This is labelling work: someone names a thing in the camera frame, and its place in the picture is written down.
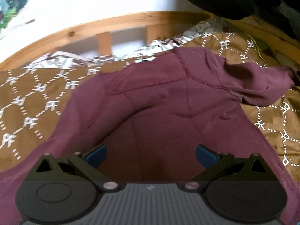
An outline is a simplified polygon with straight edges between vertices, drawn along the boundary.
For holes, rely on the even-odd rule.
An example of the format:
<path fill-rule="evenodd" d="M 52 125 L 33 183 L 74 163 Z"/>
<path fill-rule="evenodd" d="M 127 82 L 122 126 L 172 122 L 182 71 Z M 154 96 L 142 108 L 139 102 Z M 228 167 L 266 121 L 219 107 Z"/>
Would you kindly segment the maroon small garment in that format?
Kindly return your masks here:
<path fill-rule="evenodd" d="M 200 47 L 175 48 L 151 62 L 98 73 L 77 86 L 48 140 L 1 173 L 1 224 L 18 224 L 15 194 L 39 157 L 86 152 L 103 143 L 100 171 L 118 181 L 180 181 L 203 167 L 197 145 L 240 158 L 260 153 L 288 195 L 284 224 L 299 221 L 299 186 L 241 103 L 269 106 L 294 85 L 288 67 L 229 64 Z"/>

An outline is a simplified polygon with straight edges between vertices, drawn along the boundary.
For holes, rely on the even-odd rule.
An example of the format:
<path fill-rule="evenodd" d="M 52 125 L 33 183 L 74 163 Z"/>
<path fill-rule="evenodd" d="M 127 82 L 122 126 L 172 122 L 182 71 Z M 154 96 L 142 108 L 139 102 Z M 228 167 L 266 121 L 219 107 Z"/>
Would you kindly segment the grey floral bed sheet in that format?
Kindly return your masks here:
<path fill-rule="evenodd" d="M 208 20 L 198 22 L 195 26 L 187 29 L 181 34 L 171 38 L 155 39 L 145 46 L 135 51 L 130 50 L 121 56 L 100 55 L 89 58 L 65 51 L 56 51 L 45 54 L 32 62 L 28 62 L 22 68 L 75 69 L 77 67 L 101 66 L 109 62 L 140 58 L 143 56 L 152 57 L 157 53 L 165 52 L 175 47 L 181 47 L 194 39 L 201 38 L 202 36 L 211 36 L 215 33 L 228 31 L 229 29 L 225 27 L 220 18 L 211 17 Z"/>

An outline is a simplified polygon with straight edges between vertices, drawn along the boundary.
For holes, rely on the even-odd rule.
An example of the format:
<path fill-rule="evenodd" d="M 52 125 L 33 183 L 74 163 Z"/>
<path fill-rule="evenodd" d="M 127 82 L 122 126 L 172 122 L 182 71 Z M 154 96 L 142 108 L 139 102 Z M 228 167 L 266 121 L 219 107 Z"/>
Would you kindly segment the black puffer jacket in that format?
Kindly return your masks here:
<path fill-rule="evenodd" d="M 240 20 L 249 16 L 275 26 L 299 40 L 299 0 L 188 0 L 219 17 Z"/>

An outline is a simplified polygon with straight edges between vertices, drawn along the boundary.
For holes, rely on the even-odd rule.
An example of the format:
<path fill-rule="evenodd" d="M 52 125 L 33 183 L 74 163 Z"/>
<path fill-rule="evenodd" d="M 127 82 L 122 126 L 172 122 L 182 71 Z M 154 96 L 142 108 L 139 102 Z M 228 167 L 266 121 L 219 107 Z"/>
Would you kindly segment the wooden bed frame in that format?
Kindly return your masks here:
<path fill-rule="evenodd" d="M 145 27 L 146 41 L 150 43 L 154 39 L 174 36 L 174 25 L 176 24 L 196 24 L 210 16 L 211 14 L 207 12 L 142 12 L 76 25 L 48 35 L 22 48 L 1 62 L 1 71 L 18 68 L 59 47 L 91 36 L 97 37 L 100 53 L 111 54 L 111 33 L 114 31 Z M 256 21 L 252 17 L 230 20 L 230 23 L 244 33 L 266 42 L 272 50 L 281 52 L 295 62 L 299 62 L 299 42 L 274 26 L 264 21 Z"/>

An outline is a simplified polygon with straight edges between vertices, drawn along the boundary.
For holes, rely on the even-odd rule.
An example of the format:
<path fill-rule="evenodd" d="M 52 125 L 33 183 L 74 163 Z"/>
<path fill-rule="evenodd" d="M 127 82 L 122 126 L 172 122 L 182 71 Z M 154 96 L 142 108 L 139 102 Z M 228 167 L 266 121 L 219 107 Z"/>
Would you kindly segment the green cartoon wall poster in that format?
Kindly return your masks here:
<path fill-rule="evenodd" d="M 1 0 L 1 31 L 27 4 L 28 0 Z"/>

